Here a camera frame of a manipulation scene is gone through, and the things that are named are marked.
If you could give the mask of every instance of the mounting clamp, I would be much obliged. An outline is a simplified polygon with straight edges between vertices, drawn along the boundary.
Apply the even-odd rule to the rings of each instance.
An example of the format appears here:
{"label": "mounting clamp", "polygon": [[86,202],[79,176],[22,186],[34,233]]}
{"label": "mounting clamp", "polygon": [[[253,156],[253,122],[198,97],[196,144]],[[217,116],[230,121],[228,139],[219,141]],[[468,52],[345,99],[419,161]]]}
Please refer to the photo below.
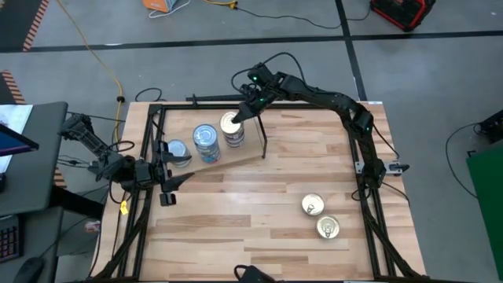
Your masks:
{"label": "mounting clamp", "polygon": [[[357,174],[361,174],[363,171],[363,166],[365,164],[361,161],[357,161],[354,163],[354,169]],[[407,171],[410,168],[407,164],[400,164],[399,161],[393,162],[384,162],[384,168],[386,168],[386,175],[394,175],[396,177],[402,176],[402,173]]]}

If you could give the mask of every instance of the floor mat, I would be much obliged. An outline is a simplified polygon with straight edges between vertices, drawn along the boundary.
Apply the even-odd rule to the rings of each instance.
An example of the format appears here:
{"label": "floor mat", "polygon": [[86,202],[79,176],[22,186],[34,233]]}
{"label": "floor mat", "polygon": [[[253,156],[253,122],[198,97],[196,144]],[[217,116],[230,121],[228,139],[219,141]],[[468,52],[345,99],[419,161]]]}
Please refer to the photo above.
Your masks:
{"label": "floor mat", "polygon": [[[3,71],[0,76],[0,104],[26,104],[26,101],[17,87],[16,82],[14,82],[13,75],[6,70]],[[61,174],[58,167],[54,170],[54,185],[63,189],[67,188],[63,174]]]}
{"label": "floor mat", "polygon": [[49,0],[0,0],[0,49],[28,51]]}

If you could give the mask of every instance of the keyboard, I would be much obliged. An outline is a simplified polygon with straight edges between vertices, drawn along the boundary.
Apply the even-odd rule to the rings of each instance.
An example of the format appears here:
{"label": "keyboard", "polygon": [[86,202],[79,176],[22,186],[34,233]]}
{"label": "keyboard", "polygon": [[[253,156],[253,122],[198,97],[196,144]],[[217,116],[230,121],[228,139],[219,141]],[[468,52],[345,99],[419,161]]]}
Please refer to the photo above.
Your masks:
{"label": "keyboard", "polygon": [[21,256],[20,222],[17,215],[0,218],[0,263]]}

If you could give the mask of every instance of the wood grain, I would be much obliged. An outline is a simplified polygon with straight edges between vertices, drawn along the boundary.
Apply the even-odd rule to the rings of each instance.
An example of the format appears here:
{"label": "wood grain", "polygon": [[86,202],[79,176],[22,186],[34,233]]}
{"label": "wood grain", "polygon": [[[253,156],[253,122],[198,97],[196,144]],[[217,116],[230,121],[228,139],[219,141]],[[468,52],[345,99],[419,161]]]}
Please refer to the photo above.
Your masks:
{"label": "wood grain", "polygon": [[[123,139],[137,146],[138,156],[149,104],[132,103]],[[365,104],[389,141],[391,133],[382,104]],[[167,131],[195,127],[202,119],[218,121],[224,110],[168,111]],[[351,199],[357,186],[339,117],[325,110],[266,110],[269,146],[265,160],[201,171],[177,193],[178,204],[163,208],[156,188],[141,267],[141,280],[233,280],[237,264],[254,264],[277,280],[369,280],[372,271],[362,213]],[[374,134],[379,157],[393,152]],[[402,180],[385,182],[404,191]],[[123,191],[112,187],[114,196]],[[325,214],[340,222],[340,235],[324,240],[314,230],[315,217],[305,215],[300,201],[318,193]],[[417,237],[406,201],[391,189],[380,189],[391,242],[410,266],[424,274]],[[110,259],[119,208],[107,202],[101,250],[94,274]],[[120,221],[118,243],[126,217]],[[381,272],[386,274],[378,244]],[[127,270],[132,271],[134,252]]]}

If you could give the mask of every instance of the monitor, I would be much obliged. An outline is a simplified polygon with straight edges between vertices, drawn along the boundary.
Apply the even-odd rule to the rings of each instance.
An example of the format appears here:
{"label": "monitor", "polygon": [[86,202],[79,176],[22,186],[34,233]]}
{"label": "monitor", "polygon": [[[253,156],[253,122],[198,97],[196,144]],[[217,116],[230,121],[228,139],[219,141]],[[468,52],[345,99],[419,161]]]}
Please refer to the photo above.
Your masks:
{"label": "monitor", "polygon": [[0,123],[0,156],[26,153],[39,149],[39,144]]}

